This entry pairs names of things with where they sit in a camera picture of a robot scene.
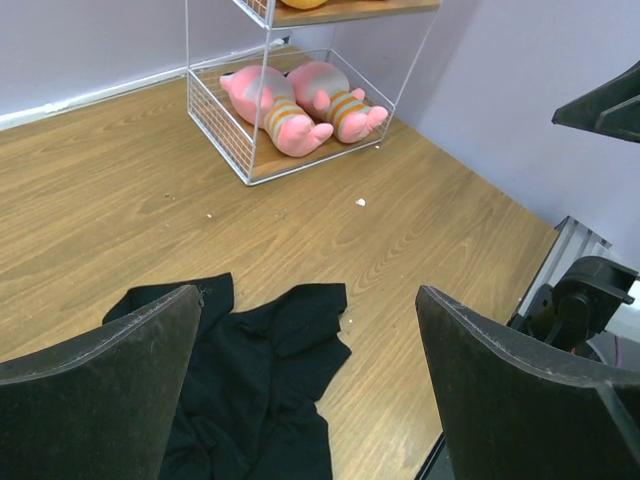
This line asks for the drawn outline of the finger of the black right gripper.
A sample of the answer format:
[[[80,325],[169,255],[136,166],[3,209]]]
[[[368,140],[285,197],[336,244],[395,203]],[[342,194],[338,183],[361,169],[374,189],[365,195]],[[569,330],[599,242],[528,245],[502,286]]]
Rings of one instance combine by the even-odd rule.
[[[552,123],[639,142],[639,63],[558,108]]]

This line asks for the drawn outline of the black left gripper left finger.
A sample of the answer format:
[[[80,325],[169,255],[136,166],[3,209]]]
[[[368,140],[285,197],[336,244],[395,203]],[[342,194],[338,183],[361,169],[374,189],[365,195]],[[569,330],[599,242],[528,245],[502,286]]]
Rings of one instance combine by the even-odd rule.
[[[2,478],[157,478],[200,312],[198,289],[182,286],[2,362]]]

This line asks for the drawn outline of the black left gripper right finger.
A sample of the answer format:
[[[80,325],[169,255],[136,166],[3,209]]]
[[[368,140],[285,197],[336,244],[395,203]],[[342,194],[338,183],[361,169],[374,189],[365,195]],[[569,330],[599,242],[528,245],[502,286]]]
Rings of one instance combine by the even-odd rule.
[[[638,372],[556,349],[432,286],[415,306],[455,478],[638,478]]]

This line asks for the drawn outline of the pink plush striped hat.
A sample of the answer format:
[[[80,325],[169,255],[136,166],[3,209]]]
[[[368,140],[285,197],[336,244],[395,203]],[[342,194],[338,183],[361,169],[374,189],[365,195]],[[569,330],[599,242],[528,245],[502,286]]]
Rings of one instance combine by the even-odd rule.
[[[342,143],[364,140],[389,116],[382,106],[368,106],[364,90],[352,89],[347,76],[331,63],[310,61],[285,78],[297,103],[312,117],[330,123]]]

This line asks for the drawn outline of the yellow plush red dotted dress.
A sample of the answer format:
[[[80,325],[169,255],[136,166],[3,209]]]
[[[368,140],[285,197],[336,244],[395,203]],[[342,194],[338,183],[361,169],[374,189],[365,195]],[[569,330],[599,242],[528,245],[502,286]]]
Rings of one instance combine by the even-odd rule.
[[[287,7],[306,11],[319,8],[327,3],[327,0],[281,0]]]

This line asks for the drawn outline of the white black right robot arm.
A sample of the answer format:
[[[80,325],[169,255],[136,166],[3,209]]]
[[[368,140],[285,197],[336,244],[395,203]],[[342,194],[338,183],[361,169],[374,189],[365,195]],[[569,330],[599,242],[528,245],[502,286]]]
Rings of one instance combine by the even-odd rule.
[[[637,143],[639,65],[557,108],[551,122]],[[610,245],[577,220],[565,218],[558,230],[560,237],[508,326],[574,353],[613,323],[619,354],[622,337],[639,336],[639,272],[603,256]]]

